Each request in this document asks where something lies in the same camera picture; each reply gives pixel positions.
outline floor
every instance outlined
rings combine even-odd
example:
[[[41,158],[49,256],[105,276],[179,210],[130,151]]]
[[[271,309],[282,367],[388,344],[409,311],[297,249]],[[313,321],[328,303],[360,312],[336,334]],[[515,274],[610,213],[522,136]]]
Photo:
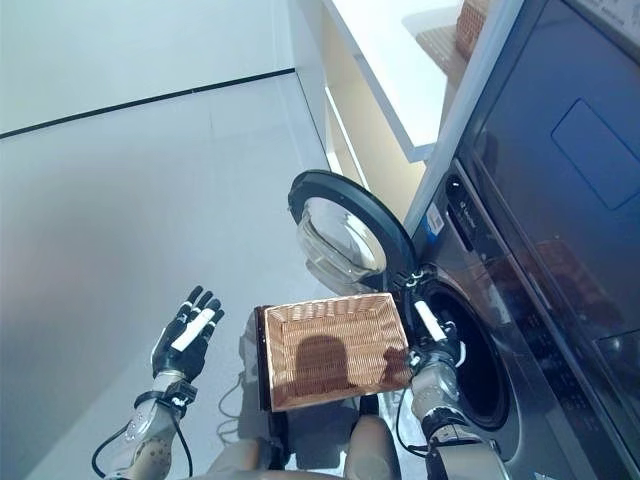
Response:
[[[253,308],[332,296],[287,211],[295,175],[327,166],[296,76],[11,137],[0,155],[0,476],[92,478],[94,448],[151,386],[149,352],[195,284],[227,312],[182,423],[195,472],[259,433],[255,383],[240,377]],[[339,472],[353,409],[336,408],[294,416],[316,434],[290,468]],[[176,441],[169,478],[185,476]]]

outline sticker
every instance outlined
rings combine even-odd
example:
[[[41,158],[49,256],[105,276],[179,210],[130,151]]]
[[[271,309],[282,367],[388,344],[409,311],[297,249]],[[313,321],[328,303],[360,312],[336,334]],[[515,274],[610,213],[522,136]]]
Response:
[[[438,234],[444,228],[444,222],[442,221],[442,216],[440,215],[440,211],[438,207],[436,207],[435,203],[429,205],[427,208],[427,230],[429,230],[429,236],[433,236],[434,238],[438,236]]]

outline washing machine door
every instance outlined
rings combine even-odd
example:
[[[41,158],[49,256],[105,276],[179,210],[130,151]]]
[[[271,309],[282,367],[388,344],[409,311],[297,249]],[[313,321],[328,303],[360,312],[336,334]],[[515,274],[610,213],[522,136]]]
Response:
[[[307,268],[339,295],[398,290],[416,270],[411,238],[371,193],[323,170],[298,175],[289,192]]]

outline woven basket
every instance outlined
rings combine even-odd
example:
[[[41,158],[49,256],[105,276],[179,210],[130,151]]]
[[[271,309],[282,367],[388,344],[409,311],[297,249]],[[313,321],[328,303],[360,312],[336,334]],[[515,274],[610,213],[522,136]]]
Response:
[[[465,0],[456,24],[456,48],[469,60],[489,12],[490,0]]]
[[[407,339],[388,293],[270,307],[263,316],[272,411],[408,384]]]

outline black cable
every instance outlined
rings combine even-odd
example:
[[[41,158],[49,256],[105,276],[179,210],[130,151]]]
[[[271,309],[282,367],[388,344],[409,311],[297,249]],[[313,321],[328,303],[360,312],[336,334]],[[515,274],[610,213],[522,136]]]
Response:
[[[107,445],[109,445],[116,438],[118,438],[120,435],[126,432],[128,426],[129,426],[129,423],[127,422],[127,424],[124,427],[122,427],[120,430],[118,430],[116,433],[114,433],[109,438],[107,438],[104,442],[102,442],[98,446],[98,448],[96,448],[96,451],[93,452],[93,456],[91,457],[91,467],[93,468],[93,471],[96,473],[96,475],[98,475],[100,478],[106,477],[106,473],[104,473],[102,470],[100,470],[100,467],[98,467],[98,455],[100,455],[100,452],[102,452],[102,450],[104,450],[104,448]]]
[[[173,415],[173,412],[170,413],[170,416],[171,421],[173,422],[173,427],[176,429],[178,438],[180,438],[180,443],[182,443],[182,448],[184,448],[184,453],[187,455],[187,462],[189,462],[189,478],[191,478],[193,477],[193,461],[191,460],[191,452],[189,451],[187,441],[184,439],[184,435],[182,435],[182,430],[180,430],[180,425],[178,424],[176,417]]]
[[[398,442],[400,443],[402,448],[404,448],[407,452],[415,455],[416,457],[427,458],[426,455],[417,451],[419,449],[423,449],[424,447],[405,445],[405,443],[402,441],[402,438],[400,437],[400,409],[402,408],[402,404],[404,403],[404,394],[407,393],[407,388],[409,387],[404,387],[404,390],[402,390],[402,395],[400,395],[400,403],[398,404],[398,411],[396,413],[396,437],[398,437]]]

